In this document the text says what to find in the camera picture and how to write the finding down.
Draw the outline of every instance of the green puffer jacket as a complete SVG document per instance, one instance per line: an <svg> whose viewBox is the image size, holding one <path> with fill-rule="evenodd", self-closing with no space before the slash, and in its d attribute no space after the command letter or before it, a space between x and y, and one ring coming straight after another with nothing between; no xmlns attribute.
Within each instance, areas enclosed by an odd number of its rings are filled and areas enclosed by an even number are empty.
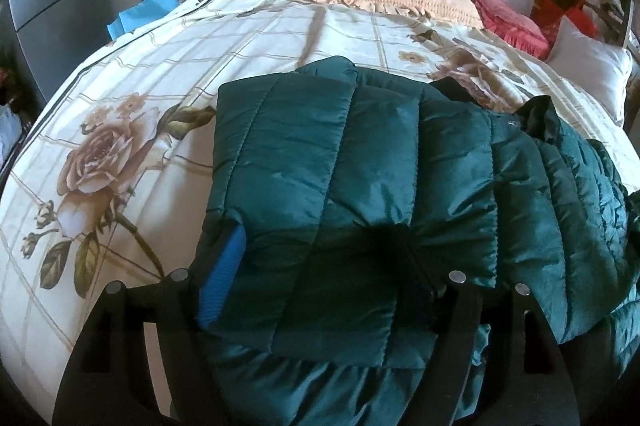
<svg viewBox="0 0 640 426"><path fill-rule="evenodd" d="M498 114L341 57L220 88L198 255L224 216L248 247L202 347L240 422L398 422L436 335L402 312L376 226L410 226L425 262L474 283L527 284L559 342L625 301L639 262L620 177L536 99Z"/></svg>

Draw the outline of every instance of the refrigerator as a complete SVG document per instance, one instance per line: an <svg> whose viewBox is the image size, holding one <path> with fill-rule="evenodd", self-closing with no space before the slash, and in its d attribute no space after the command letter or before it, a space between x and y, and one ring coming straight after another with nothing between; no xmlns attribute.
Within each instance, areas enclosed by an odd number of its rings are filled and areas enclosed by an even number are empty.
<svg viewBox="0 0 640 426"><path fill-rule="evenodd" d="M3 39L41 110L69 74L110 41L98 0L0 0Z"/></svg>

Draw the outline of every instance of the leaf print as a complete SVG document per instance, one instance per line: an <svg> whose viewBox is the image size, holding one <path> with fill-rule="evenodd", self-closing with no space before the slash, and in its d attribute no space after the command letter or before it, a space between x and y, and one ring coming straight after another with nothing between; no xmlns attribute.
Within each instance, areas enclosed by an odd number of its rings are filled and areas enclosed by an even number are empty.
<svg viewBox="0 0 640 426"><path fill-rule="evenodd" d="M40 268L40 287L53 289L58 284L65 269L70 247L71 240L64 240L49 249Z"/></svg>
<svg viewBox="0 0 640 426"><path fill-rule="evenodd" d="M98 126L100 126L99 124L96 126L92 126L91 128L87 128L85 123L82 123L80 125L80 132L82 132L82 135L89 135L93 130L95 130L96 128L98 128Z"/></svg>
<svg viewBox="0 0 640 426"><path fill-rule="evenodd" d="M86 297L86 293L94 280L99 253L100 243L98 243L98 237L94 231L85 237L76 254L74 285L76 286L76 293L81 298Z"/></svg>
<svg viewBox="0 0 640 426"><path fill-rule="evenodd" d="M175 105L161 117L157 132L167 132L174 139L182 140L191 130L208 124L215 115L216 111L212 106L194 108Z"/></svg>
<svg viewBox="0 0 640 426"><path fill-rule="evenodd" d="M107 226L110 228L113 223L113 210L111 209L111 206L107 206L107 209L104 212L104 221L107 223Z"/></svg>
<svg viewBox="0 0 640 426"><path fill-rule="evenodd" d="M131 186L127 187L127 193L131 193L132 191L133 191L133 188ZM124 199L121 196L116 195L116 196L113 197L113 209L114 209L114 212L116 212L119 209L120 206L124 206L124 205L125 205L125 202L124 202Z"/></svg>
<svg viewBox="0 0 640 426"><path fill-rule="evenodd" d="M409 34L409 38L416 43L424 43L425 41L431 40L431 36L433 36L434 32L434 29L427 29L425 32L421 32L420 34Z"/></svg>

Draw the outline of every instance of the red ruffled pillow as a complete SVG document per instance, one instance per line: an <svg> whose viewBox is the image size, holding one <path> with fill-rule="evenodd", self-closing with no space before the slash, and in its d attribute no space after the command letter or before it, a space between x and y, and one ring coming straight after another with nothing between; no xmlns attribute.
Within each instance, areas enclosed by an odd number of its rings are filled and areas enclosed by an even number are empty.
<svg viewBox="0 0 640 426"><path fill-rule="evenodd" d="M509 45L545 59L551 45L535 22L515 12L504 0L472 0L484 26Z"/></svg>
<svg viewBox="0 0 640 426"><path fill-rule="evenodd" d="M588 36L589 38L597 38L600 32L593 20L582 12L583 4L584 0L580 0L580 2L568 11L563 11L551 0L544 0L540 10L534 17L534 20L540 26L540 31L545 35L545 38L549 41L549 44L552 47L558 38L558 31L560 29L562 16L567 16L567 18L571 20L576 28L585 36Z"/></svg>

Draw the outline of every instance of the bed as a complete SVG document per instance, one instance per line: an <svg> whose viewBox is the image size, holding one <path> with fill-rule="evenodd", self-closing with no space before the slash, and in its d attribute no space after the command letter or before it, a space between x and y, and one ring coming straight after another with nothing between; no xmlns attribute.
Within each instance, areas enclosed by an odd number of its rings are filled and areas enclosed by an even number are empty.
<svg viewBox="0 0 640 426"><path fill-rule="evenodd" d="M451 76L498 112L551 96L561 118L603 143L628 191L640 189L640 158L603 107L489 32L339 4L189 0L71 74L4 187L0 356L46 420L105 285L149 284L193 260L211 187L218 87L334 55L418 82Z"/></svg>

